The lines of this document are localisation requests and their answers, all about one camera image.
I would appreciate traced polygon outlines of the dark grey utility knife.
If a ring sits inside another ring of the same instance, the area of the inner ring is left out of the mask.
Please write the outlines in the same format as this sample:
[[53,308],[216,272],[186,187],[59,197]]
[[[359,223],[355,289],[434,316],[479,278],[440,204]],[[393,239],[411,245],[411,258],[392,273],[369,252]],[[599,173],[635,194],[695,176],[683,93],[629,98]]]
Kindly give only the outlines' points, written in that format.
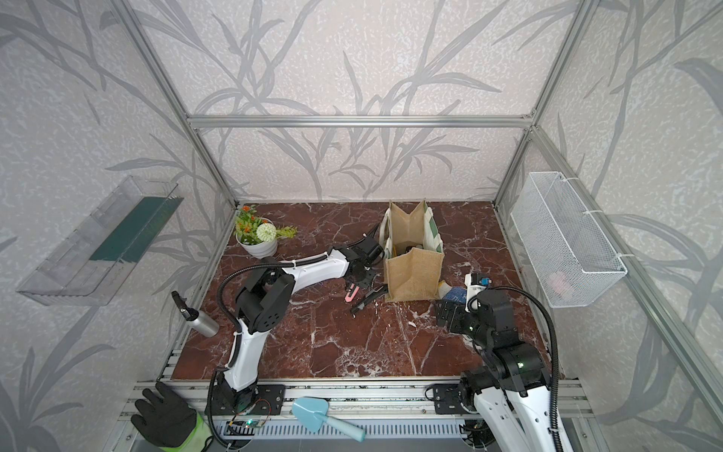
[[367,307],[369,304],[374,303],[377,299],[385,297],[389,293],[387,284],[369,292],[361,301],[354,304],[350,309],[350,314],[355,318],[357,314]]

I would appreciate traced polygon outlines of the green Christmas tote bag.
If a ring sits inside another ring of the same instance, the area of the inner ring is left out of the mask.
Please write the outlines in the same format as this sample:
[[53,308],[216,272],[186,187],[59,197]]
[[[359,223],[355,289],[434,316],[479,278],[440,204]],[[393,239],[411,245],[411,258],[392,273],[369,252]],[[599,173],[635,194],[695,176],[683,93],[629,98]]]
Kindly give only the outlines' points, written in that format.
[[390,203],[380,224],[384,284],[389,302],[431,301],[438,296],[444,241],[433,210],[421,202],[408,213]]

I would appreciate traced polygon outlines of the pink utility knife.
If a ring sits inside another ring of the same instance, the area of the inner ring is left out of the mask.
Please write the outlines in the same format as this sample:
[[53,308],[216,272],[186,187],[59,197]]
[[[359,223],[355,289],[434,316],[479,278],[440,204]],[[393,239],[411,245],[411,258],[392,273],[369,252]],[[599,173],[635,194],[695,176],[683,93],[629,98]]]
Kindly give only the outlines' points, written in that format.
[[350,284],[348,289],[346,290],[345,302],[352,303],[352,301],[354,301],[354,299],[356,298],[359,289],[359,286],[356,286],[356,284]]

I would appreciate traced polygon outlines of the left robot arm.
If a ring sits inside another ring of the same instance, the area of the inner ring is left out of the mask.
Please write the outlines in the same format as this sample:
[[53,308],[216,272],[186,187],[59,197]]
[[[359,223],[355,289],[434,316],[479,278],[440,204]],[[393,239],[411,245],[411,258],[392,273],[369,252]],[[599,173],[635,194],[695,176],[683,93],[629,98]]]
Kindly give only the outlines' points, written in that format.
[[233,344],[228,363],[215,369],[207,392],[207,414],[239,414],[250,410],[260,398],[258,367],[265,341],[284,319],[292,296],[327,280],[342,279],[345,302],[356,314],[386,293],[372,288],[376,265],[383,250],[375,235],[377,227],[348,245],[333,246],[316,256],[278,261],[265,258],[260,264],[232,273],[218,287],[216,301],[233,325]]

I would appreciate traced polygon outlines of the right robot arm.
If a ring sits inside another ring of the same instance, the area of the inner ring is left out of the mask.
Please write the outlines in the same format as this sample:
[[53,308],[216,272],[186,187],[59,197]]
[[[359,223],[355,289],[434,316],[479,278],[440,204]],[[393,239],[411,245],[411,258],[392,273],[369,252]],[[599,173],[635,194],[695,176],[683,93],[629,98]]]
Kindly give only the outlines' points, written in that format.
[[571,451],[559,413],[560,368],[557,332],[550,314],[543,315],[550,335],[549,356],[523,341],[509,294],[526,298],[538,310],[542,303],[513,286],[480,286],[459,302],[435,301],[439,326],[467,337],[482,358],[479,369],[461,374],[455,406],[476,421],[459,428],[474,448],[498,446],[502,451]]

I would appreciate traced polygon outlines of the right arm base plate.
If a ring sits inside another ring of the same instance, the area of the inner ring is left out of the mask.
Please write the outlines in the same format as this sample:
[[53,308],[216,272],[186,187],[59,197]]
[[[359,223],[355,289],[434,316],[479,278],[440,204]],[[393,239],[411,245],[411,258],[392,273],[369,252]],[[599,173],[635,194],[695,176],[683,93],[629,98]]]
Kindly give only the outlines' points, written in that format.
[[459,384],[436,383],[427,386],[424,396],[434,405],[434,412],[438,415],[468,414],[461,402]]

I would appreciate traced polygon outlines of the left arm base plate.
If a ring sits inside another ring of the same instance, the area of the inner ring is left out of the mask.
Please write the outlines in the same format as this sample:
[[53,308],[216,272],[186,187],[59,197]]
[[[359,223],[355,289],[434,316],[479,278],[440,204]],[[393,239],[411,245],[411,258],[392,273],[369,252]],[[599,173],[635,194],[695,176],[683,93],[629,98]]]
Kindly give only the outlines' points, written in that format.
[[282,384],[252,385],[235,391],[226,383],[215,384],[207,397],[205,414],[279,415],[284,404],[285,386]]

